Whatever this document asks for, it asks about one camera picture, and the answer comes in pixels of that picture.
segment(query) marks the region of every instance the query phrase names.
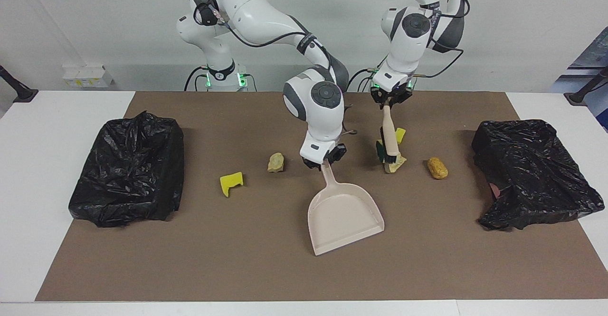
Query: brown mat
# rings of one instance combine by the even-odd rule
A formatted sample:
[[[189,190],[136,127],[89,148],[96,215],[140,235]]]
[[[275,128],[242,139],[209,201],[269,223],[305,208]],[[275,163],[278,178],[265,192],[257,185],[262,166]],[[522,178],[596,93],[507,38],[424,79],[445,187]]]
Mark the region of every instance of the brown mat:
[[[503,93],[417,92],[394,109],[408,130],[406,166],[387,175],[376,158],[381,113],[347,95],[339,182],[374,197],[386,231],[319,257],[306,212],[325,185],[298,150],[306,124],[280,93],[137,93],[126,113],[174,117],[184,128],[186,173],[169,222],[97,229],[75,220],[37,301],[300,301],[608,298],[608,273],[577,221],[524,231],[484,231],[491,203],[470,145],[486,119],[517,119]],[[266,173],[274,152],[287,171]],[[424,160],[443,158],[433,180]],[[246,185],[221,193],[219,177]]]

